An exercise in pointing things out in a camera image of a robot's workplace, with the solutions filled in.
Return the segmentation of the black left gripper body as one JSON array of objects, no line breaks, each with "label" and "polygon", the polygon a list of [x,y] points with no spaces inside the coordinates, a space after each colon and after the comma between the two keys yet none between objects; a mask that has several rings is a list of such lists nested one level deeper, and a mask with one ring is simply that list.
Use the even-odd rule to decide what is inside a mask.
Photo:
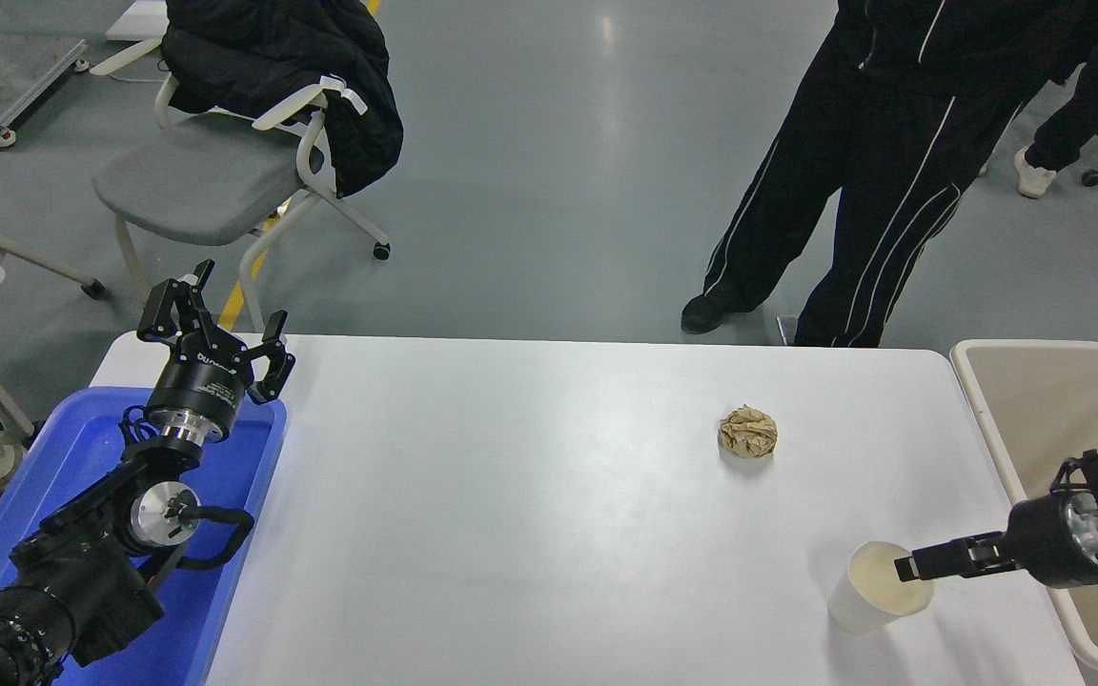
[{"label": "black left gripper body", "polygon": [[178,414],[197,415],[228,432],[250,386],[250,364],[233,364],[204,352],[170,351],[147,403],[147,420],[169,425]]}]

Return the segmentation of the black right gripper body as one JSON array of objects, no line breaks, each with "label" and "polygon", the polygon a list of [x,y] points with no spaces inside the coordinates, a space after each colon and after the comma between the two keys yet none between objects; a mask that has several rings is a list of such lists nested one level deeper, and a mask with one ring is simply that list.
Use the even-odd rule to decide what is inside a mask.
[{"label": "black right gripper body", "polygon": [[1019,567],[1050,589],[1080,585],[1079,552],[1073,547],[1064,508],[1067,497],[1049,494],[1019,502],[1009,511],[1006,551]]}]

